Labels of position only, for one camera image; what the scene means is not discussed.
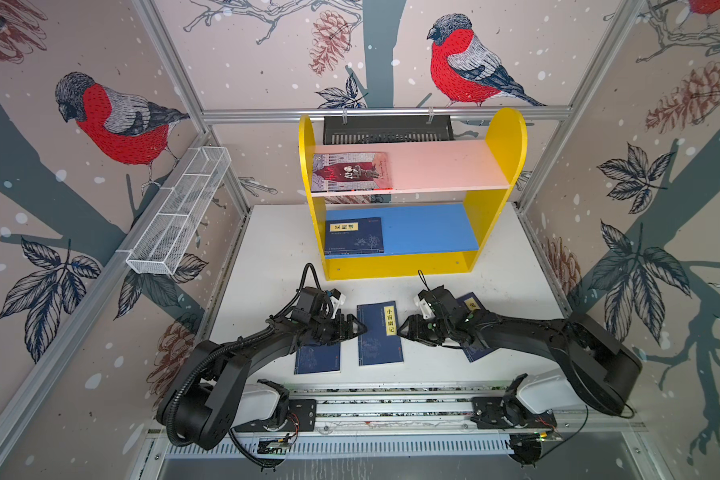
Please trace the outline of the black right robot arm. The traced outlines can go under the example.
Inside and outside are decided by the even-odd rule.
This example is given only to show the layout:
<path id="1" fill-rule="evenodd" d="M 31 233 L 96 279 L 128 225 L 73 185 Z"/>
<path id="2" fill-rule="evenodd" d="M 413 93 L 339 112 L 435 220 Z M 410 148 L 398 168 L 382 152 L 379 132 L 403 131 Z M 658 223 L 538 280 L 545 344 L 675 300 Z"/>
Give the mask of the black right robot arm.
<path id="1" fill-rule="evenodd" d="M 397 334 L 430 347 L 448 340 L 460 349 L 512 350 L 557 364 L 575 401 L 613 417 L 623 418 L 627 400 L 642 363 L 624 344 L 586 314 L 535 320 L 469 308 L 439 286 L 422 290 Z"/>

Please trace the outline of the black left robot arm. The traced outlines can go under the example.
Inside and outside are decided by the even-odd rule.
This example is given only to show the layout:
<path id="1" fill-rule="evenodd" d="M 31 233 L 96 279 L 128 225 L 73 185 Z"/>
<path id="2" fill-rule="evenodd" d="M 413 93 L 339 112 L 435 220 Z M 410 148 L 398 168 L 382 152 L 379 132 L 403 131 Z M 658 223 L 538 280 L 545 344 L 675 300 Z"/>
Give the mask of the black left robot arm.
<path id="1" fill-rule="evenodd" d="M 366 334 L 355 315 L 342 313 L 341 298 L 336 289 L 302 287 L 263 330 L 194 347 L 158 407 L 157 421 L 171 444 L 214 448 L 233 427 L 251 374 L 303 346 L 332 346 Z"/>

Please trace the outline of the red silver illustrated book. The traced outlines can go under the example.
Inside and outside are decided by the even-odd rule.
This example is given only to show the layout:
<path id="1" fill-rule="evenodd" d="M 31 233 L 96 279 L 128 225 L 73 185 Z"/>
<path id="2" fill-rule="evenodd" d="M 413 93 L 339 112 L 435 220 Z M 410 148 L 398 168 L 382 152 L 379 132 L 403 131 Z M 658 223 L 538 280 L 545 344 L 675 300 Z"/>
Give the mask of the red silver illustrated book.
<path id="1" fill-rule="evenodd" d="M 390 162 L 386 153 L 341 152 L 313 156 L 312 192 L 378 191 L 392 188 Z"/>

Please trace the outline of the navy book yellow label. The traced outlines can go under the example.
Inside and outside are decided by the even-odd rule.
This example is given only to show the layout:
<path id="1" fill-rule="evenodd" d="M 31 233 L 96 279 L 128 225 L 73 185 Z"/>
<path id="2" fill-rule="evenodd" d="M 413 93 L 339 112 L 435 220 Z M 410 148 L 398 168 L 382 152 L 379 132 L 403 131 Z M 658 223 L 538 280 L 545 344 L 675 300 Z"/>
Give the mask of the navy book yellow label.
<path id="1" fill-rule="evenodd" d="M 303 346 L 296 352 L 294 374 L 333 373 L 341 370 L 341 346 Z"/>

